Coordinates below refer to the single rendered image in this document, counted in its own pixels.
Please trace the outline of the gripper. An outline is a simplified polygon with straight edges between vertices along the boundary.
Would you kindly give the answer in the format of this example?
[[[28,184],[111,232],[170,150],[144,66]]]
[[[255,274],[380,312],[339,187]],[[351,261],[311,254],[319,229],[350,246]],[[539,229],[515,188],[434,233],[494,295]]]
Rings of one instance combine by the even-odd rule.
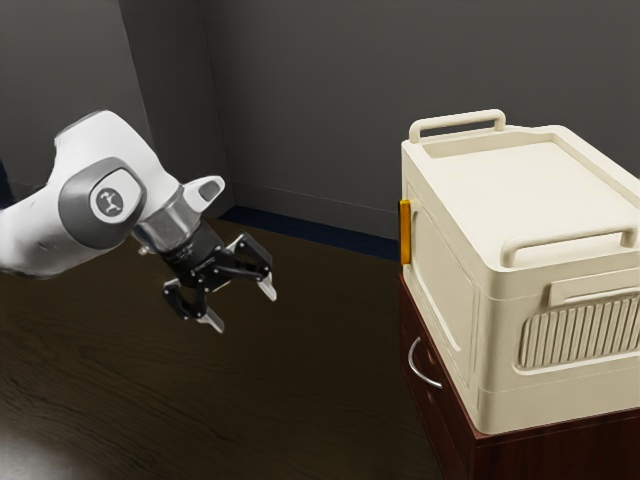
[[[272,279],[271,254],[249,233],[240,234],[225,246],[223,240],[207,224],[201,223],[178,246],[159,252],[173,273],[162,287],[162,296],[176,315],[225,330],[224,321],[208,306],[206,295],[226,285],[231,279],[252,280],[271,300],[277,292]],[[189,288],[194,299],[188,300],[181,287]]]

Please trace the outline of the dark red wooden cabinet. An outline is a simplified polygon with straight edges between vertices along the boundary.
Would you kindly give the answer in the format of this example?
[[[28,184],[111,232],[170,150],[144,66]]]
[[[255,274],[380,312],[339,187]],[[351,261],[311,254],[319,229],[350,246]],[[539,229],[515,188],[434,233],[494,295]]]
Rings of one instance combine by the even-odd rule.
[[[398,299],[400,365],[443,480],[640,480],[640,407],[483,434],[403,280]]]

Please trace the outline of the cream box with lid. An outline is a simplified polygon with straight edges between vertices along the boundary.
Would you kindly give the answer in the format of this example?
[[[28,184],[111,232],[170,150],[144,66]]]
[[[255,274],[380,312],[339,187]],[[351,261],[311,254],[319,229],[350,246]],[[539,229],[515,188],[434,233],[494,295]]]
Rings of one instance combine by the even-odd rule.
[[[477,430],[640,408],[640,179],[498,109],[401,145],[403,277]]]

